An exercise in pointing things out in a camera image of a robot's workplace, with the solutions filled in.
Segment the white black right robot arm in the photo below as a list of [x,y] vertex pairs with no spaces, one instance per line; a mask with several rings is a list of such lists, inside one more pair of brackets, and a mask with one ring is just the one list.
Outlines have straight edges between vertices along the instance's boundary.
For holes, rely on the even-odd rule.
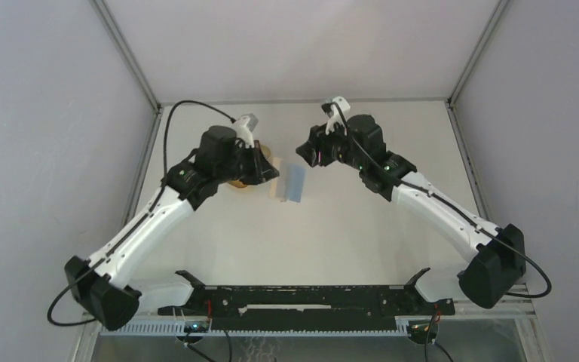
[[424,314],[435,302],[461,296],[491,309],[525,274],[523,233],[512,224],[502,228],[489,222],[444,195],[414,164],[388,150],[371,115],[355,115],[332,128],[313,126],[296,153],[310,167],[337,161],[354,168],[368,190],[427,220],[461,255],[462,263],[424,268],[409,280],[410,311]]

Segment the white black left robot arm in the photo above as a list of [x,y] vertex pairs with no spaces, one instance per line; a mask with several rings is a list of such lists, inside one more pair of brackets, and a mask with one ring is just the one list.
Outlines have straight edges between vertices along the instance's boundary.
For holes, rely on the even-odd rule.
[[223,183],[257,186],[279,177],[259,141],[226,126],[206,130],[197,148],[173,165],[146,206],[88,258],[64,265],[67,292],[107,330],[118,330],[139,311],[144,294],[131,287],[139,263],[171,229],[190,217]]

